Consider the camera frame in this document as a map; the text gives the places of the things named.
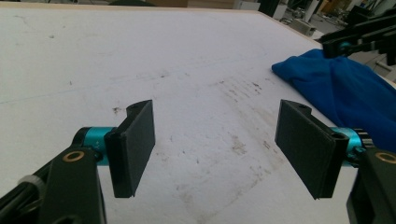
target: teal anodized part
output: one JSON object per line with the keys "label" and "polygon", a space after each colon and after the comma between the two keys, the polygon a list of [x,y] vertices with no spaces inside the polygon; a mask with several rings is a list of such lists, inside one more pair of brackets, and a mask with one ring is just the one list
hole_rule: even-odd
{"label": "teal anodized part", "polygon": [[337,133],[343,133],[349,138],[349,142],[346,148],[346,154],[351,153],[354,147],[361,147],[361,138],[353,129],[338,127],[333,127],[331,129]]}
{"label": "teal anodized part", "polygon": [[342,42],[339,46],[339,49],[344,49],[351,46],[351,44],[349,42]]}
{"label": "teal anodized part", "polygon": [[102,160],[97,162],[98,165],[108,165],[105,135],[113,129],[114,127],[91,127],[85,134],[83,146],[91,147],[103,156]]}

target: white cable tie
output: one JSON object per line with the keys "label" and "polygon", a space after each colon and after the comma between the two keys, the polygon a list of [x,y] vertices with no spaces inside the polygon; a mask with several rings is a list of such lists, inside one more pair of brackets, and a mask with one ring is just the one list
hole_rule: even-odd
{"label": "white cable tie", "polygon": [[41,180],[40,177],[36,175],[26,175],[22,179],[20,179],[20,181],[18,181],[18,184],[23,182],[35,185],[38,191],[38,198],[44,198],[44,190],[46,188],[46,184],[43,182],[43,180]]}

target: white table surface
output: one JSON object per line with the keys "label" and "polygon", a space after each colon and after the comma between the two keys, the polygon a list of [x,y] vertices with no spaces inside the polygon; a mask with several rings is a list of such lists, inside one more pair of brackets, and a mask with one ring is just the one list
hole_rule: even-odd
{"label": "white table surface", "polygon": [[136,197],[99,167],[109,223],[348,223],[356,170],[314,201],[274,141],[280,99],[310,104],[271,65],[313,48],[252,11],[0,3],[0,195],[152,99]]}

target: floor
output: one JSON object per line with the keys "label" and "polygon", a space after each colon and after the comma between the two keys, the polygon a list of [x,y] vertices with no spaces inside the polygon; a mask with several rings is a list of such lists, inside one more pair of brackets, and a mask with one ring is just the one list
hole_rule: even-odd
{"label": "floor", "polygon": [[[43,2],[50,1],[53,4],[81,4],[81,5],[108,5],[112,0],[22,0],[23,2]],[[226,8],[233,7],[233,0],[189,0],[189,7],[204,7],[204,8]],[[291,12],[287,11],[285,18],[292,18]],[[317,27],[323,34],[333,33],[344,29],[340,24],[332,18],[323,17],[314,14],[310,23]],[[384,77],[389,73],[389,67],[384,68],[380,63],[386,65],[386,55],[379,55],[376,52],[359,52],[349,56],[350,59],[371,67],[380,76]]]}

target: blue towel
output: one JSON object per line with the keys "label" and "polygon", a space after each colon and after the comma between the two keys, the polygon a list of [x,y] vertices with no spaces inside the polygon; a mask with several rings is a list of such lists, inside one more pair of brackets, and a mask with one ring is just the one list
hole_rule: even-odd
{"label": "blue towel", "polygon": [[371,68],[312,49],[272,69],[335,125],[363,128],[376,147],[396,152],[396,90]]}

